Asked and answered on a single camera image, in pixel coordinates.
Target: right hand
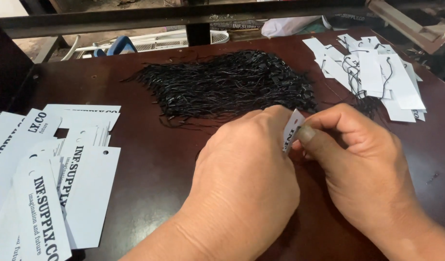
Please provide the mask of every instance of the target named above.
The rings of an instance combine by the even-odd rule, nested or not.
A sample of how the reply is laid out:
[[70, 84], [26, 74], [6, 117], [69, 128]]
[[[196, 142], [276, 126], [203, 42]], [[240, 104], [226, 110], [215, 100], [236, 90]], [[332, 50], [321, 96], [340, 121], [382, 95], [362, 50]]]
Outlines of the right hand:
[[[338, 131], [346, 148], [322, 130]], [[318, 161], [336, 207], [371, 240], [423, 215], [400, 140], [351, 106], [307, 118], [297, 138], [295, 154]]]

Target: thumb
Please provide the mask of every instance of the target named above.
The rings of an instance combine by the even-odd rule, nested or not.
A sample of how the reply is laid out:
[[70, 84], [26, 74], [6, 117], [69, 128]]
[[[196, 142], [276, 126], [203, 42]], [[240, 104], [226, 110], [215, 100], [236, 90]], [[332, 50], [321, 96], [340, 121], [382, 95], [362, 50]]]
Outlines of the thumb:
[[302, 126], [296, 137], [308, 155], [316, 160], [326, 172], [346, 167], [348, 152], [327, 133]]

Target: white plastic bag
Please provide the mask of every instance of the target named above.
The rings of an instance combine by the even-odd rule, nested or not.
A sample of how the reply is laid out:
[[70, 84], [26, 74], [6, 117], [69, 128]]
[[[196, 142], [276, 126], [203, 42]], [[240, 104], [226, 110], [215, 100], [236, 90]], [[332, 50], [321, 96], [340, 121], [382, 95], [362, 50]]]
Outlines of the white plastic bag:
[[293, 35], [321, 16], [274, 18], [264, 23], [261, 34], [267, 37]]

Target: left hand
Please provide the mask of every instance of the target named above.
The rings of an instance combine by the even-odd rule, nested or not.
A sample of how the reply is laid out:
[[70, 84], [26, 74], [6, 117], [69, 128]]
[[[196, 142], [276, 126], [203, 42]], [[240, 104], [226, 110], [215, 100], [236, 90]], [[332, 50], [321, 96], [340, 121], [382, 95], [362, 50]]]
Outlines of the left hand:
[[172, 222], [206, 256], [256, 259], [298, 207], [294, 166], [282, 151], [291, 115], [280, 105], [249, 112], [202, 149], [190, 195]]

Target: wooden table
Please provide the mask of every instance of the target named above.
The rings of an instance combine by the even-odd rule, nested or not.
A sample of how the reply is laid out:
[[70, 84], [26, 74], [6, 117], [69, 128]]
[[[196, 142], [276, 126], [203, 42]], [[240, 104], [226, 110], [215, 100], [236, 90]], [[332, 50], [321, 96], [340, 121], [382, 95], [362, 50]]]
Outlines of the wooden table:
[[[337, 44], [344, 32], [314, 34], [324, 45]], [[369, 29], [349, 30], [352, 37], [375, 35]], [[201, 131], [169, 129], [158, 121], [154, 97], [137, 83], [120, 83], [142, 68], [142, 63], [169, 63], [242, 49], [273, 52], [296, 71], [309, 71], [320, 109], [338, 102], [348, 91], [334, 79], [325, 79], [299, 35], [151, 51], [101, 58], [41, 64], [30, 107], [47, 103], [121, 105], [121, 116], [110, 145], [121, 147], [118, 169], [104, 222], [100, 247], [85, 251], [85, 260], [115, 261], [179, 210], [192, 182], [195, 156], [209, 135]], [[426, 122], [391, 122], [390, 130], [403, 142], [417, 196], [424, 209], [445, 227], [445, 83], [415, 65], [428, 114]], [[260, 260], [376, 261], [382, 253], [353, 228], [334, 207], [324, 173], [316, 163], [297, 171], [301, 203], [282, 236]], [[84, 253], [76, 253], [81, 259]]]

